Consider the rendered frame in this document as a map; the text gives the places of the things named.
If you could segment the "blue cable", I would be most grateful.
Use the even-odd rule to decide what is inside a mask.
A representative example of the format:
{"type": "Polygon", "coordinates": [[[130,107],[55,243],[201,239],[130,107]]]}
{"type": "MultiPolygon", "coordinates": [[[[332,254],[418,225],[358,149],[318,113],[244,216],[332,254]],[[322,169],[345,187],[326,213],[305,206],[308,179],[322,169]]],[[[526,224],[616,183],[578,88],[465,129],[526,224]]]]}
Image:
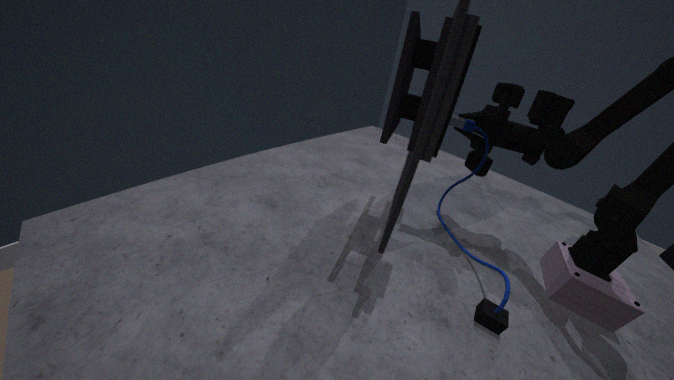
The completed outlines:
{"type": "Polygon", "coordinates": [[[446,194],[450,191],[450,189],[452,189],[453,187],[455,187],[455,185],[457,185],[457,184],[459,184],[459,183],[462,183],[462,182],[464,182],[465,180],[467,180],[467,179],[469,179],[470,177],[472,177],[475,173],[477,173],[477,172],[480,170],[480,168],[481,168],[481,167],[483,166],[483,164],[485,163],[485,160],[486,160],[486,158],[488,157],[488,151],[489,151],[489,147],[490,147],[490,146],[489,146],[488,137],[487,137],[487,134],[486,134],[481,128],[475,127],[476,123],[475,123],[474,121],[467,120],[467,119],[465,119],[465,118],[461,118],[461,117],[458,117],[458,116],[455,117],[454,115],[451,115],[451,120],[449,121],[449,124],[448,124],[448,125],[454,126],[454,127],[458,127],[458,128],[461,128],[462,130],[468,131],[468,132],[470,132],[470,133],[473,133],[473,130],[474,130],[474,129],[479,130],[480,133],[482,133],[483,136],[484,136],[484,138],[485,138],[486,149],[485,149],[485,156],[483,157],[481,164],[479,164],[479,166],[476,168],[476,170],[475,170],[474,172],[472,172],[471,174],[469,174],[469,175],[468,175],[467,177],[465,177],[464,179],[460,180],[459,182],[455,182],[453,185],[450,186],[449,189],[447,189],[447,190],[445,191],[445,193],[443,194],[443,197],[441,198],[441,200],[439,201],[439,204],[438,204],[438,208],[437,208],[438,217],[439,217],[439,219],[441,220],[440,222],[441,222],[442,225],[444,226],[445,230],[449,233],[449,236],[453,239],[453,241],[457,244],[457,246],[459,246],[460,249],[461,249],[462,251],[464,251],[464,252],[467,254],[467,256],[470,256],[473,260],[476,260],[478,263],[481,263],[481,264],[484,265],[484,266],[486,265],[487,267],[492,268],[493,270],[496,270],[498,273],[501,274],[501,276],[503,276],[504,281],[506,282],[506,283],[505,283],[506,290],[505,290],[504,298],[503,298],[503,300],[502,300],[501,303],[500,303],[500,306],[497,307],[496,310],[494,310],[494,313],[498,314],[498,313],[504,308],[504,306],[505,306],[505,304],[507,303],[508,298],[509,298],[509,294],[510,294],[510,282],[509,282],[508,276],[507,276],[507,275],[504,273],[504,271],[502,271],[500,268],[497,268],[496,266],[493,266],[493,265],[491,265],[491,264],[489,264],[489,263],[486,263],[485,261],[481,261],[480,259],[474,257],[474,255],[470,254],[467,250],[465,250],[465,248],[464,248],[461,244],[459,244],[458,240],[457,240],[456,238],[454,238],[454,236],[452,235],[452,233],[450,232],[450,230],[446,227],[446,224],[445,224],[444,221],[442,220],[441,214],[440,214],[440,208],[441,208],[441,204],[442,204],[443,198],[444,198],[444,197],[446,196],[446,194]]]}

